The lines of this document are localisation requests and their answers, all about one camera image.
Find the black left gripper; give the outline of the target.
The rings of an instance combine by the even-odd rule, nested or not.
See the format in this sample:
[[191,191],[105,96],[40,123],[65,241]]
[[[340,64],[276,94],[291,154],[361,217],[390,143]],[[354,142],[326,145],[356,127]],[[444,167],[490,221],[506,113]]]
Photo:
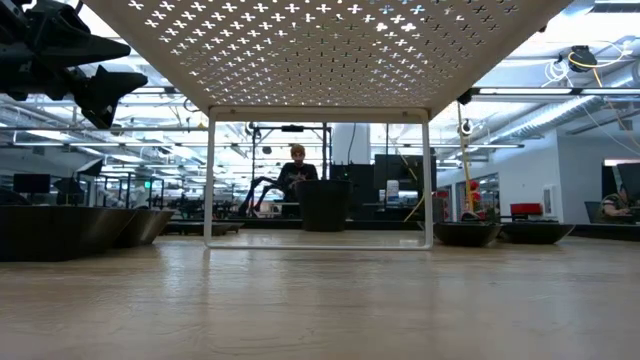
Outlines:
[[[0,0],[0,94],[26,100],[29,94],[63,98],[67,87],[57,67],[128,56],[123,43],[93,35],[77,9],[56,0]],[[98,129],[110,129],[120,99],[147,84],[136,72],[111,72],[99,65],[74,91],[81,113]]]

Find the black wavy square mini plate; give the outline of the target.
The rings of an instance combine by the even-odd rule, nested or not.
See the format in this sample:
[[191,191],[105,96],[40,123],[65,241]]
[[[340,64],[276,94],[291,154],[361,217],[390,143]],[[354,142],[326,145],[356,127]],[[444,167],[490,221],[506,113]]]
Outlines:
[[172,211],[137,209],[113,243],[114,248],[151,245],[173,216]]
[[0,206],[0,262],[58,262],[103,253],[134,217],[131,210]]

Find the black leaf-shaped mini plate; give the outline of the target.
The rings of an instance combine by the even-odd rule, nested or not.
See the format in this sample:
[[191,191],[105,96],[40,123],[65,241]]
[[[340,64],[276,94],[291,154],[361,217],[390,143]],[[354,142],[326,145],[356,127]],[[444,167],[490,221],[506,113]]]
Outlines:
[[501,228],[502,239],[512,244],[552,245],[570,234],[574,225],[557,222],[512,222]]
[[472,222],[436,223],[433,231],[435,237],[447,246],[485,247],[496,239],[501,226]]

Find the black computer monitor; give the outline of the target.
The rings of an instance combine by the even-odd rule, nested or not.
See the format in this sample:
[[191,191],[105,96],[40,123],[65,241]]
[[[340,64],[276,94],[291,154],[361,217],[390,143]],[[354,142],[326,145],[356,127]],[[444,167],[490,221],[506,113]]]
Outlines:
[[[640,163],[622,163],[602,167],[603,198],[616,193],[621,184],[626,186],[630,198],[640,200]],[[634,217],[640,221],[640,208],[634,208]]]
[[50,174],[16,173],[13,175],[13,191],[24,194],[46,194],[50,192]]

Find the white perforated metal shelf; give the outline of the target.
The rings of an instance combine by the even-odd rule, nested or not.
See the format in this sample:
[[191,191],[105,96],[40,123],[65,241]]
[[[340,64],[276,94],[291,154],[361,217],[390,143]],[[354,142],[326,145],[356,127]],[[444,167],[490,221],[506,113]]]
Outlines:
[[430,120],[572,0],[84,0],[223,121]]

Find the person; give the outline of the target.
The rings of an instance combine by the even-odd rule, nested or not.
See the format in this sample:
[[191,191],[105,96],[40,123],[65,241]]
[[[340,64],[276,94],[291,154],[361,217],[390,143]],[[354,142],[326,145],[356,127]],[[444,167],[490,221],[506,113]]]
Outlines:
[[632,224],[634,208],[640,208],[640,200],[629,197],[626,186],[621,184],[616,193],[605,196],[596,212],[596,223]]
[[296,202],[296,184],[301,181],[318,180],[317,169],[313,164],[305,163],[305,148],[294,144],[290,148],[291,162],[283,165],[277,179],[278,188],[284,194],[286,202]]

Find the black cabinet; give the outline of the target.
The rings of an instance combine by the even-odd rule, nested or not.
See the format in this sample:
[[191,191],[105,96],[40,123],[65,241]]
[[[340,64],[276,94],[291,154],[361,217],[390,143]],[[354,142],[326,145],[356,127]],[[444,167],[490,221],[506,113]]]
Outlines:
[[352,184],[349,216],[354,220],[424,219],[421,155],[375,154],[372,164],[331,164],[330,179]]

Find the black background rig frame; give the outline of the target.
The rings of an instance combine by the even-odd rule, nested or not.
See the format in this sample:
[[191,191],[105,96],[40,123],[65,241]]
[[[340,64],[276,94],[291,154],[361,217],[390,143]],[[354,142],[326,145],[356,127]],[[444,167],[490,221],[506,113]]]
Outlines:
[[[332,135],[332,130],[329,128],[327,123],[323,123],[321,126],[305,126],[295,124],[280,126],[261,126],[251,123],[249,126],[249,133],[251,137],[251,181],[249,190],[247,191],[247,195],[245,196],[245,199],[241,204],[241,209],[238,210],[238,213],[243,216],[257,217],[259,210],[261,209],[261,206],[270,191],[277,190],[283,194],[283,192],[278,188],[277,179],[283,165],[287,162],[285,162],[283,165],[280,165],[280,170],[276,177],[256,175],[256,152],[258,143],[266,139],[274,131],[280,131],[283,133],[304,133],[305,131],[309,131],[319,137],[321,140],[321,174],[318,174],[318,177],[320,179],[324,178],[327,175],[327,161],[329,160],[329,156],[331,155],[331,146],[329,145],[329,141],[331,140]],[[306,146],[300,142],[291,143],[289,145],[289,150],[294,144],[302,145],[305,148],[306,152]],[[289,217],[290,208],[297,207],[297,201],[286,202],[284,200],[284,205],[287,211],[286,217]]]

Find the black aluminium table frame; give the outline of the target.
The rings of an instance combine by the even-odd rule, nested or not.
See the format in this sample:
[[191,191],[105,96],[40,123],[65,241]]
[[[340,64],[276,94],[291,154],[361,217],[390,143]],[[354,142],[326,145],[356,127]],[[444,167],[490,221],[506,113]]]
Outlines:
[[[244,229],[262,230],[301,230],[300,219],[231,219],[218,222],[240,222]],[[421,230],[422,223],[416,221],[347,221],[346,230],[362,231],[417,231]],[[640,242],[640,225],[621,224],[583,224],[574,225],[575,228],[567,236],[593,238],[603,240],[619,240]]]

